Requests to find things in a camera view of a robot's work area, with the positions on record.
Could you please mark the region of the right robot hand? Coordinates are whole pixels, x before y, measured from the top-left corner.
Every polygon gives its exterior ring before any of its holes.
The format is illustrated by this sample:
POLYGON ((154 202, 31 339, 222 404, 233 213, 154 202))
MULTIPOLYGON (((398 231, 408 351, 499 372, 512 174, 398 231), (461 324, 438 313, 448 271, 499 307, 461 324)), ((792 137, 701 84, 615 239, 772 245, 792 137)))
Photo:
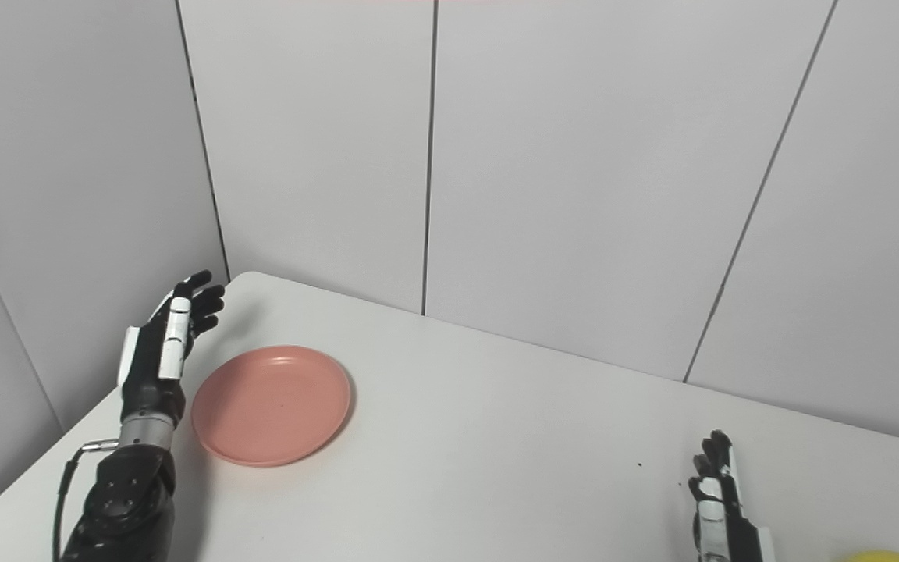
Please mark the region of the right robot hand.
POLYGON ((695 499, 692 536, 697 560, 775 561, 770 530, 745 515, 734 444, 727 434, 712 431, 692 461, 696 474, 688 479, 688 488, 695 499))

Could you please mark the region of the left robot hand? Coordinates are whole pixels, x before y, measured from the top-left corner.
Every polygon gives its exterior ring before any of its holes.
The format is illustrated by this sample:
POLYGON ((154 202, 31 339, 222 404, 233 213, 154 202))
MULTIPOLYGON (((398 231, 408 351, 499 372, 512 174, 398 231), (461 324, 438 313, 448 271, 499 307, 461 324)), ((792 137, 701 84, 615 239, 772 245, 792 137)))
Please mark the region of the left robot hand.
POLYGON ((179 282, 142 327, 128 328, 118 384, 121 422, 138 414, 158 414, 177 427, 187 400, 181 380, 196 338, 218 326, 225 286, 209 270, 179 282))

